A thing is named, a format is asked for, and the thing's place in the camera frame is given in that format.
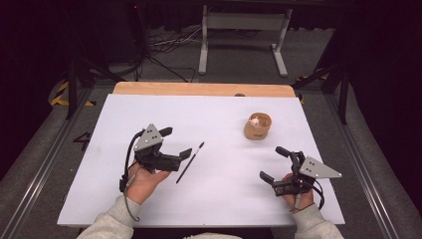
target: dark background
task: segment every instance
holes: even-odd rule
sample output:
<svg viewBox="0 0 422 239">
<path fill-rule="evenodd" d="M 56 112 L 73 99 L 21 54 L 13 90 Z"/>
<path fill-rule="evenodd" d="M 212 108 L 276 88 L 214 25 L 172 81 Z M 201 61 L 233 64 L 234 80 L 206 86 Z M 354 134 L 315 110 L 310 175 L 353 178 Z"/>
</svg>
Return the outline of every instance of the dark background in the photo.
<svg viewBox="0 0 422 239">
<path fill-rule="evenodd" d="M 72 54 L 103 67 L 135 57 L 124 6 L 115 1 L 105 1 L 102 6 L 95 1 L 62 1 L 63 5 L 55 6 L 63 6 L 68 15 L 57 16 L 52 8 L 46 8 L 49 2 L 0 2 L 1 178 L 51 111 L 48 95 L 66 74 Z M 421 211 L 422 19 L 413 1 L 358 1 L 356 5 L 369 3 L 378 7 L 361 12 L 298 9 L 290 27 L 337 29 L 319 65 L 347 62 L 366 122 Z M 201 8 L 153 4 L 142 18 L 152 28 L 178 31 L 200 24 Z M 73 31 L 52 21 L 57 17 L 69 20 Z M 78 37 L 74 41 L 66 36 Z M 69 41 L 74 41 L 71 48 L 77 49 L 72 54 L 66 49 Z"/>
</svg>

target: gray sweater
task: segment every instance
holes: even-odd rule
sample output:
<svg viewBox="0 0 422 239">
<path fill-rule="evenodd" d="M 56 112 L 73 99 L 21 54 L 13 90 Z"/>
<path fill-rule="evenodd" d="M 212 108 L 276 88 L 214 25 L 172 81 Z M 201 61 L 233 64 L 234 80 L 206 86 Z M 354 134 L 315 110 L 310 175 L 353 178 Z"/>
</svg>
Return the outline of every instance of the gray sweater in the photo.
<svg viewBox="0 0 422 239">
<path fill-rule="evenodd" d="M 133 215 L 139 214 L 140 205 L 127 198 L 127 204 Z M 330 221 L 326 221 L 316 205 L 292 215 L 298 225 L 296 239 L 343 238 Z M 106 212 L 100 214 L 96 222 L 87 228 L 78 238 L 131 238 L 133 234 L 133 219 L 127 213 L 123 196 L 119 196 L 115 204 Z M 192 239 L 235 239 L 239 237 L 205 233 L 191 236 Z"/>
</svg>

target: human hand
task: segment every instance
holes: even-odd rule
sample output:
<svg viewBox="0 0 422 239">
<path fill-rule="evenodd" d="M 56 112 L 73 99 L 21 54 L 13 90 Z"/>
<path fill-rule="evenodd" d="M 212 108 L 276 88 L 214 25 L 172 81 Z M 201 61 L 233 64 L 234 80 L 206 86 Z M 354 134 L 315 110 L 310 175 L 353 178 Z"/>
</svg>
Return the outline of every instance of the human hand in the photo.
<svg viewBox="0 0 422 239">
<path fill-rule="evenodd" d="M 292 173 L 288 173 L 283 178 L 283 181 L 289 180 L 292 176 L 293 176 Z M 293 213 L 297 213 L 297 212 L 311 206 L 312 204 L 314 204 L 314 194 L 313 194 L 312 190 L 310 190 L 309 192 L 306 192 L 306 193 L 302 193 L 301 202 L 300 202 L 298 208 L 295 207 L 295 202 L 296 202 L 296 196 L 295 195 L 287 194 L 287 195 L 282 195 L 282 197 L 288 202 L 288 204 L 291 208 L 291 211 Z"/>
<path fill-rule="evenodd" d="M 170 173 L 169 171 L 148 171 L 139 163 L 135 163 L 129 170 L 128 178 L 132 178 L 135 174 L 136 177 L 127 189 L 127 197 L 139 205 L 142 204 Z"/>
</svg>

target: white table surface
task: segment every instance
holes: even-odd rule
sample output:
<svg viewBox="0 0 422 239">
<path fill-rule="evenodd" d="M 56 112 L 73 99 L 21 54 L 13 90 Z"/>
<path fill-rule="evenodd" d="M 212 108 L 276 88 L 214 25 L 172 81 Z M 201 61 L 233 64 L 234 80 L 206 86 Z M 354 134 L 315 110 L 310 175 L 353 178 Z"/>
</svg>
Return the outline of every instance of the white table surface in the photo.
<svg viewBox="0 0 422 239">
<path fill-rule="evenodd" d="M 273 124 L 264 140 L 245 138 L 252 113 L 268 114 Z M 292 162 L 276 146 L 321 160 L 304 111 L 295 98 L 167 97 L 108 95 L 96 129 L 71 186 L 58 224 L 86 227 L 107 211 L 117 196 L 128 145 L 154 123 L 173 127 L 161 152 L 178 155 L 204 146 L 176 184 L 179 171 L 158 185 L 144 202 L 134 227 L 244 227 L 295 224 L 287 203 L 276 197 L 259 173 L 276 180 Z M 329 179 L 319 180 L 325 197 L 322 215 L 343 224 Z M 316 204 L 319 197 L 315 193 Z"/>
</svg>

